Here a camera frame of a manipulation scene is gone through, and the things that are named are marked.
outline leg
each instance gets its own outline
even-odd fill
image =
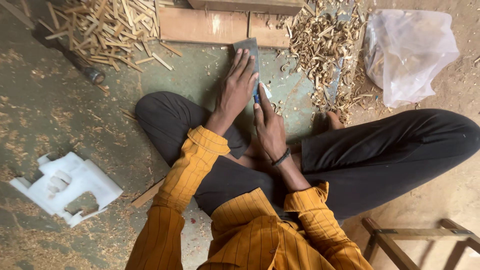
[[[180,149],[190,128],[205,124],[210,112],[177,94],[156,92],[138,101],[135,112],[138,123],[169,166],[180,157]],[[232,155],[242,159],[250,144],[250,133],[231,126],[225,138]],[[291,213],[283,211],[283,200],[287,189],[281,179],[267,173],[246,168],[236,161],[218,157],[209,174],[202,180],[194,196],[200,208],[208,215],[221,204],[241,194],[260,187],[280,217],[293,220]]]
[[[346,219],[455,167],[480,148],[480,128],[445,110],[411,110],[302,141],[311,184],[330,183],[327,205]]]

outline black braided bracelet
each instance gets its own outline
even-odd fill
[[[280,165],[280,163],[282,163],[284,160],[286,160],[290,156],[291,152],[292,151],[290,150],[290,148],[287,148],[287,151],[285,152],[285,154],[277,162],[272,162],[272,166],[276,167]]]

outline person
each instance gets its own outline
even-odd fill
[[[288,146],[262,85],[252,136],[232,123],[252,97],[254,62],[237,51],[213,112],[169,92],[137,103],[138,123],[171,169],[126,270],[182,269],[181,213],[192,196],[212,219],[200,270],[372,269],[337,220],[426,183],[480,148],[480,128],[445,110],[348,128],[329,112],[330,131]],[[255,170],[266,163],[269,171]]]

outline concrete floor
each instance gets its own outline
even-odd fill
[[[33,5],[34,17],[50,22],[44,2]],[[367,7],[427,9],[448,12],[454,20],[452,29],[460,57],[445,68],[432,83],[436,96],[420,103],[421,108],[443,108],[464,114],[480,123],[478,86],[480,70],[473,65],[480,52],[478,4],[470,1],[367,1]],[[145,72],[121,65],[116,73],[104,69],[110,95],[84,80],[58,52],[48,50],[30,37],[29,31],[0,8],[0,269],[123,269],[136,236],[146,221],[149,205],[130,208],[130,202],[168,172],[141,128],[122,117],[119,108],[133,111],[136,101],[145,94],[166,90],[179,93],[202,106],[211,108],[219,82],[229,68],[229,52],[220,46],[172,43],[183,57],[170,57],[158,44],[152,51],[175,67],[170,72],[160,63],[141,64]],[[146,58],[136,52],[135,59]],[[272,49],[260,51],[262,80],[271,81],[273,100],[282,100],[288,137],[295,140],[311,130],[311,107],[307,93],[312,84],[301,74],[281,72],[285,58],[276,58]],[[372,85],[367,82],[365,92]],[[374,99],[367,107],[380,106]],[[394,110],[415,109],[406,106]],[[353,110],[353,124],[387,117]],[[242,114],[240,125],[250,125],[252,112]],[[123,189],[122,197],[109,209],[75,228],[51,217],[7,182],[15,176],[34,181],[41,174],[36,159],[46,153],[56,159],[74,151],[91,159]],[[347,235],[362,249],[368,236],[360,219],[373,217],[382,226],[434,228],[440,218],[452,218],[480,234],[480,154],[437,179],[377,209],[345,221]],[[192,201],[184,212],[182,232],[183,265],[196,269],[206,259],[211,240],[210,219]],[[422,269],[440,269],[453,243],[406,243],[401,247],[422,265]],[[464,254],[457,269],[474,269],[480,258]],[[373,263],[376,269],[395,269],[381,252]]]

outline mustard yellow shirt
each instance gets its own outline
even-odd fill
[[[180,233],[185,210],[227,140],[191,129],[181,156],[153,199],[126,270],[181,270]],[[212,214],[208,260],[199,270],[369,270],[358,246],[325,204],[328,183],[288,194],[284,210],[298,212],[302,228],[283,221],[260,188],[238,196]]]

